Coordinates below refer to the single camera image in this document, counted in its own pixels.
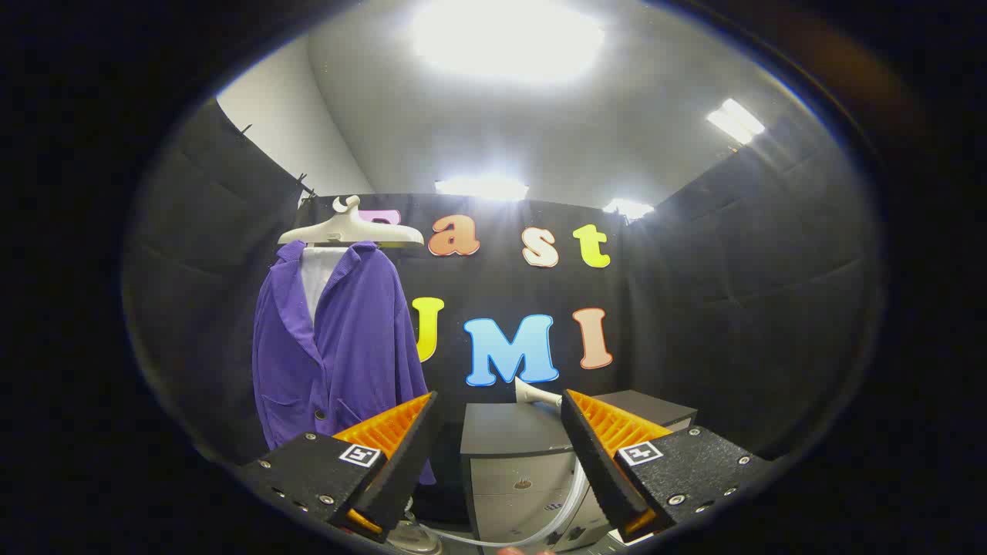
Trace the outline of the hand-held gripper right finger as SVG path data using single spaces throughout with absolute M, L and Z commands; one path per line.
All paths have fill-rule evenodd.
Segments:
M 773 466 L 704 426 L 670 431 L 572 389 L 561 393 L 561 421 L 624 542 L 696 526 L 750 494 Z

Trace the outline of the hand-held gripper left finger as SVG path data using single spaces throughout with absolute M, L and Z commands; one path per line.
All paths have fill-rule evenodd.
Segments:
M 237 468 L 262 501 L 317 530 L 384 544 L 440 435 L 436 391 L 345 431 L 306 432 Z

